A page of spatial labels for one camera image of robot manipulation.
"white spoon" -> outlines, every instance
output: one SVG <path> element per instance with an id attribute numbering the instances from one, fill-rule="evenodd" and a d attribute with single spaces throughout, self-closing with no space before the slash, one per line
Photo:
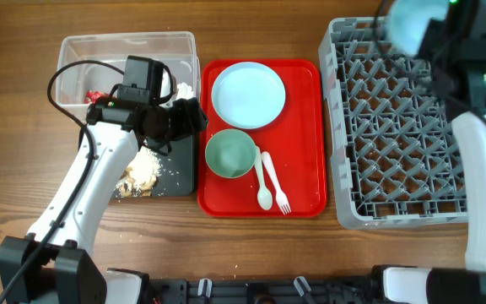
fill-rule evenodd
<path id="1" fill-rule="evenodd" d="M 273 206 L 273 195 L 267 189 L 266 183 L 263 180 L 263 168 L 262 168 L 262 155 L 260 154 L 260 148 L 256 147 L 256 159 L 254 160 L 254 169 L 258 175 L 258 182 L 260 183 L 260 189 L 258 189 L 258 203 L 264 210 L 270 210 Z"/>

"red tray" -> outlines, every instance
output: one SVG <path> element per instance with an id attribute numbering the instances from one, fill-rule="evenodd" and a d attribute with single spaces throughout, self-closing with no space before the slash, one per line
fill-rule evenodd
<path id="1" fill-rule="evenodd" d="M 243 130 L 261 151 L 273 159 L 278 182 L 286 193 L 291 214 L 283 215 L 275 201 L 275 190 L 264 168 L 273 207 L 266 211 L 257 200 L 258 178 L 254 168 L 242 177 L 217 176 L 205 161 L 205 147 L 219 131 L 233 128 L 215 112 L 211 89 L 227 67 L 238 62 L 259 62 L 272 68 L 283 80 L 286 102 L 283 111 L 263 128 Z M 218 217 L 311 217 L 327 203 L 326 161 L 321 116 L 320 74 L 314 64 L 302 59 L 222 59 L 207 65 L 202 76 L 202 108 L 209 117 L 200 138 L 198 203 L 206 214 Z"/>

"green bowl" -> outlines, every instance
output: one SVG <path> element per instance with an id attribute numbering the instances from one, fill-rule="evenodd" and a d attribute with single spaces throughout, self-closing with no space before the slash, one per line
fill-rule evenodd
<path id="1" fill-rule="evenodd" d="M 257 156 L 254 140 L 245 132 L 226 129 L 216 133 L 206 145 L 206 162 L 215 174 L 226 178 L 244 176 Z"/>

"clear plastic container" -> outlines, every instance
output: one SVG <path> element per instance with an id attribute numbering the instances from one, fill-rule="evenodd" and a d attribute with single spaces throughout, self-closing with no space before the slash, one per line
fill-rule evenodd
<path id="1" fill-rule="evenodd" d="M 125 69 L 129 55 L 159 60 L 170 68 L 178 84 L 192 87 L 200 96 L 200 63 L 191 32 L 151 32 L 69 36 L 63 40 L 57 69 L 78 60 L 99 60 Z M 73 115 L 85 119 L 88 105 L 84 104 L 88 90 L 109 93 L 122 75 L 94 64 L 68 69 L 56 82 L 56 103 Z"/>

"plastic crate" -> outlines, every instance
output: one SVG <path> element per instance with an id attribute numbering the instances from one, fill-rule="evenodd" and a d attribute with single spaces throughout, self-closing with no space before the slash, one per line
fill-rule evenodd
<path id="1" fill-rule="evenodd" d="M 392 49 L 395 66 L 380 59 L 372 20 L 334 19 L 319 48 L 338 220 L 347 229 L 467 222 L 461 159 L 445 109 L 403 77 L 430 81 L 430 66 Z"/>
<path id="2" fill-rule="evenodd" d="M 200 96 L 200 62 L 191 32 L 152 32 L 70 36 L 63 40 L 57 68 L 71 62 L 92 59 L 109 63 L 122 70 L 129 55 L 159 60 L 170 68 L 177 83 L 190 85 Z M 123 76 L 108 68 L 84 64 L 70 68 L 56 82 L 56 103 L 84 120 L 88 90 L 110 92 Z"/>

